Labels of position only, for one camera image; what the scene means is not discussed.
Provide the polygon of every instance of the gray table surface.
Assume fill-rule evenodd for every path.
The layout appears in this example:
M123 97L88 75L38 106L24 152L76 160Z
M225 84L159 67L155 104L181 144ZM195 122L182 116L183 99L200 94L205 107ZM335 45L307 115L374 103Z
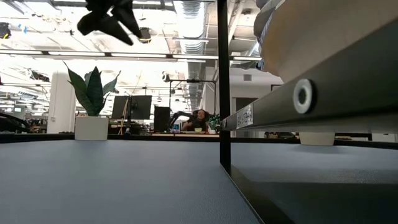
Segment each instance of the gray table surface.
M0 144L0 223L258 223L219 144Z
M236 143L231 163L295 224L397 223L398 150Z

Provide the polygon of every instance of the ductwork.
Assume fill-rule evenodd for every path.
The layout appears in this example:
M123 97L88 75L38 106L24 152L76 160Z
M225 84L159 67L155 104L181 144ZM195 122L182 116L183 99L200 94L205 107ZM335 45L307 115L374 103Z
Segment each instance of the ductwork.
M207 3L199 1L175 1L175 11L177 12L178 33L180 37L202 39L205 36L205 18ZM204 53L205 43L197 40L180 41L183 54ZM205 65L203 63L188 62L189 79L205 79ZM191 108L194 110L200 105L201 85L190 85L189 95Z
M260 57L259 51L259 43L256 41L253 43L251 48L242 56L245 57ZM244 62L244 63L235 63L231 65L231 68L241 68L243 70L249 70L250 68L256 68L257 62Z

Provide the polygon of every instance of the woman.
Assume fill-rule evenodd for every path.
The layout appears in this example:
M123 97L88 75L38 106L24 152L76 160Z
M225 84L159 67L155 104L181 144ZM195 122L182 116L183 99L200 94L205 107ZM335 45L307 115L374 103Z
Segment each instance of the woman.
M195 131L195 128L201 128L201 131L207 131L206 111L198 110L197 117L194 120L189 119L182 126L182 131Z

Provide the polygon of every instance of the snake plant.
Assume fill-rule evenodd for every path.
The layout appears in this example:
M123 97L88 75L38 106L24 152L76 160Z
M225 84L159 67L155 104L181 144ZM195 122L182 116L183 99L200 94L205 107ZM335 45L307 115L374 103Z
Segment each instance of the snake plant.
M70 78L70 81L68 82L72 84L75 89L77 100L84 109L86 109L88 116L99 116L101 110L105 106L106 98L109 96L107 93L114 90L114 87L118 82L120 72L113 81L110 81L103 87L101 82L101 72L98 71L97 67L95 67L92 72L87 73L85 75L85 79L70 70L68 65L67 68Z

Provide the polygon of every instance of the plant leaf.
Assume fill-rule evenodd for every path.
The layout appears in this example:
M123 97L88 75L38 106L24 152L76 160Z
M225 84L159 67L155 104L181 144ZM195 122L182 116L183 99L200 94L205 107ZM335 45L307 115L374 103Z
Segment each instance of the plant leaf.
M90 99L94 106L95 111L101 111L103 106L103 93L100 73L97 67L94 68L90 75L90 80L87 86L87 97Z
M116 78L114 80L110 81L109 83L107 83L104 86L104 88L102 90L102 94L103 95L105 95L105 94L107 94L109 92L112 92L114 90L114 87L116 86L116 83L118 82L118 76L119 75L120 75L120 72L119 72L119 74L116 76Z
M90 80L90 77L91 77L91 72L89 72L89 73L87 73L87 74L85 75L85 83L86 83L86 86L88 86L88 82L89 82L89 80Z
M98 111L98 115L97 115L97 116L100 115L102 109L105 107L106 99L108 98L108 96L109 96L110 94L111 94L111 93L108 93L108 94L106 95L104 101L102 102L102 107L101 107L101 109Z
M83 78L81 76L79 76L78 74L76 74L74 71L70 70L68 65L65 62L64 62L64 64L68 68L68 74L69 74L69 79L70 79L69 83L73 85L74 89L78 89L79 91L86 93L87 87L86 87L86 83L83 80Z
M95 109L90 99L87 97L86 93L83 93L79 89L75 88L76 99L79 103L86 109L88 116L94 116Z

